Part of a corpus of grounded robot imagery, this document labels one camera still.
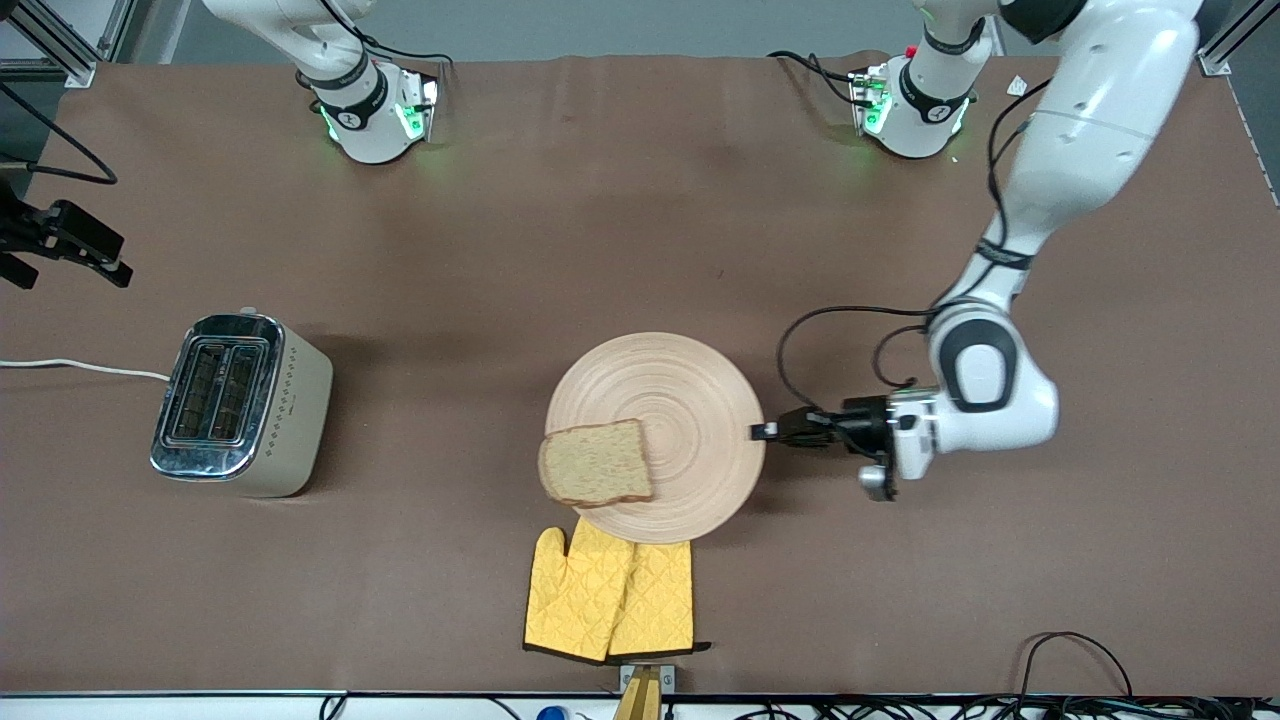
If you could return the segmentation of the yellow quilted oven mitt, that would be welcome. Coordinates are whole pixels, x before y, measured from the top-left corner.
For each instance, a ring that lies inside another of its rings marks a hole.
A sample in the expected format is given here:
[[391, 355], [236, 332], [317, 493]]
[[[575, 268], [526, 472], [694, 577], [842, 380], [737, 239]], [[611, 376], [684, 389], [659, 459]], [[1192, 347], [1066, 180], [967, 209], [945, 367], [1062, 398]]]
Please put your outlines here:
[[710, 647], [695, 639], [691, 544], [636, 544], [605, 661], [668, 659]]
[[553, 527], [535, 544], [522, 647], [603, 665], [625, 605], [635, 544], [580, 518], [571, 536]]

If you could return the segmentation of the brown toast slice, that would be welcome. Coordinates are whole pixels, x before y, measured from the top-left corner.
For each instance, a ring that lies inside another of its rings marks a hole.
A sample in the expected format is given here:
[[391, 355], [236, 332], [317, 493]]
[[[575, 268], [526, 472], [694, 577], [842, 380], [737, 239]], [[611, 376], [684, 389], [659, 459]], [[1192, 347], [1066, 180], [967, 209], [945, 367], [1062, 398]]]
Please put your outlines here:
[[548, 497], [576, 509], [646, 502], [655, 493], [637, 419], [548, 434], [539, 448], [538, 470]]

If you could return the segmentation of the round wooden plate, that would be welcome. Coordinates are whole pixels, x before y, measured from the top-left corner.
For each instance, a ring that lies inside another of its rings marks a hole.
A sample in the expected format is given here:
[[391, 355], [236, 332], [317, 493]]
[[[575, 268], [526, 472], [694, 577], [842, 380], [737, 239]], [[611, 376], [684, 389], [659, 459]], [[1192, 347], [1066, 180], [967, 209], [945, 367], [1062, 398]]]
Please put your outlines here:
[[764, 419], [748, 378], [716, 348], [681, 334], [641, 332], [608, 340], [559, 379], [548, 433], [637, 420], [652, 497], [579, 509], [623, 541], [695, 541], [749, 500], [765, 446], [750, 430]]

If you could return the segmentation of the aluminium frame profile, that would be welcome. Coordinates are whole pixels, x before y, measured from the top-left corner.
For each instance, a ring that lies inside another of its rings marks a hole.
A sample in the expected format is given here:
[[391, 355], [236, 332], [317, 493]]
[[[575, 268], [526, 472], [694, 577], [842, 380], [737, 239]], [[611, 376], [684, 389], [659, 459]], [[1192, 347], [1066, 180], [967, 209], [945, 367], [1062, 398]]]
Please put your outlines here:
[[138, 0], [0, 0], [0, 79], [87, 88], [122, 58]]
[[1196, 18], [1201, 31], [1197, 53], [1201, 74], [1230, 76], [1231, 55], [1277, 12], [1280, 0], [1203, 0]]

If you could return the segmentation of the silver beige toaster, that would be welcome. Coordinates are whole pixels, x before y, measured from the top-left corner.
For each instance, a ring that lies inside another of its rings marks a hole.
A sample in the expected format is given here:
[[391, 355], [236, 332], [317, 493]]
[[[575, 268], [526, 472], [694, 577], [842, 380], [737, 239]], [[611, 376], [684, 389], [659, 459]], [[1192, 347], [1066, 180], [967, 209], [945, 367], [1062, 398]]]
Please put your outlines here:
[[180, 486], [284, 498], [312, 475], [332, 397], [330, 359], [275, 318], [248, 307], [187, 332], [148, 451]]

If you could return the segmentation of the metal bracket with wooden stick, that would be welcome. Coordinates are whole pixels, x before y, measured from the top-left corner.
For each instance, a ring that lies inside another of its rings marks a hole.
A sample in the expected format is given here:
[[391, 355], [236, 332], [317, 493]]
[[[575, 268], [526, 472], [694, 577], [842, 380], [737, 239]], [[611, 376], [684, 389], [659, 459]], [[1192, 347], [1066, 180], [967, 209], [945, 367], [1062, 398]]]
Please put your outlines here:
[[675, 720], [673, 664], [630, 664], [620, 667], [620, 698], [612, 720]]

